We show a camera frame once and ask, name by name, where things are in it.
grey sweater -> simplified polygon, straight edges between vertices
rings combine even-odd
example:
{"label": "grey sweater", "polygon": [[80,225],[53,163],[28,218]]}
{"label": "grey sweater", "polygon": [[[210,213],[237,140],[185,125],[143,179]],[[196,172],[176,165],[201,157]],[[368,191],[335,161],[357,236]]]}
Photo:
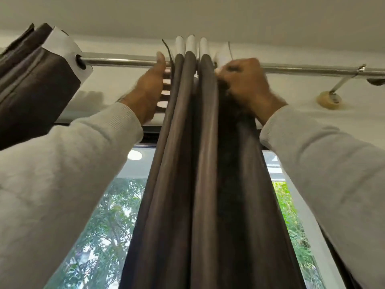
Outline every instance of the grey sweater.
{"label": "grey sweater", "polygon": [[[40,289],[142,138],[115,103],[0,152],[0,288]],[[385,151],[286,106],[264,126],[274,151],[364,288],[385,287]]]}

curtain rod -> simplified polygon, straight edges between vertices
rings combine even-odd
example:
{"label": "curtain rod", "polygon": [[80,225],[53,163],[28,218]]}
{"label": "curtain rod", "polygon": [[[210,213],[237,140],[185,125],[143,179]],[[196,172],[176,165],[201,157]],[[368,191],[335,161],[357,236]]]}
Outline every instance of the curtain rod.
{"label": "curtain rod", "polygon": [[[152,67],[156,63],[155,57],[120,55],[107,53],[83,53],[80,58],[86,65],[105,67]],[[331,76],[331,77],[357,77],[357,78],[385,78],[385,69],[365,68],[358,71],[358,67],[333,67],[318,65],[287,65],[287,64],[261,64],[265,73],[305,75],[305,76]]]}

white sleeve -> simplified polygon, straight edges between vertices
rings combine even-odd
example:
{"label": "white sleeve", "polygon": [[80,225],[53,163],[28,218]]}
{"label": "white sleeve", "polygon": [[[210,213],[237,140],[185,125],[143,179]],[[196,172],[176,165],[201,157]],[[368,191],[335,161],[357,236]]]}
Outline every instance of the white sleeve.
{"label": "white sleeve", "polygon": [[260,140],[285,171],[364,288],[385,287],[385,150],[324,126],[290,106]]}
{"label": "white sleeve", "polygon": [[41,289],[143,136],[115,103],[0,152],[0,288]]}

window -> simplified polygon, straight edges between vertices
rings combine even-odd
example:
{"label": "window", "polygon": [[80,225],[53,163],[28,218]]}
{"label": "window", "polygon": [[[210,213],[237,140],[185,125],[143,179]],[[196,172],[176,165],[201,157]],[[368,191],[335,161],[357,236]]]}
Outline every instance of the window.
{"label": "window", "polygon": [[[133,148],[45,289],[116,289],[155,148]],[[277,156],[263,151],[307,289],[325,289]]]}
{"label": "window", "polygon": [[133,150],[45,289],[118,288],[155,152]]}
{"label": "window", "polygon": [[288,229],[295,255],[301,268],[307,289],[325,289],[325,285],[311,252],[308,238],[294,207],[293,199],[286,184],[285,176],[277,159],[271,151],[263,151],[270,177],[273,182],[278,203]]}

tree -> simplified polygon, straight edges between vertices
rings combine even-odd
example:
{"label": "tree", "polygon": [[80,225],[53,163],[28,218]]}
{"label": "tree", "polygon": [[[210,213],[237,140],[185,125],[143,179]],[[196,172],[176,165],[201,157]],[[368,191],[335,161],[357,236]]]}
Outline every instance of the tree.
{"label": "tree", "polygon": [[45,289],[107,289],[120,281],[146,179],[116,178]]}
{"label": "tree", "polygon": [[325,289],[287,185],[279,181],[273,182],[273,185],[306,286],[309,289]]}

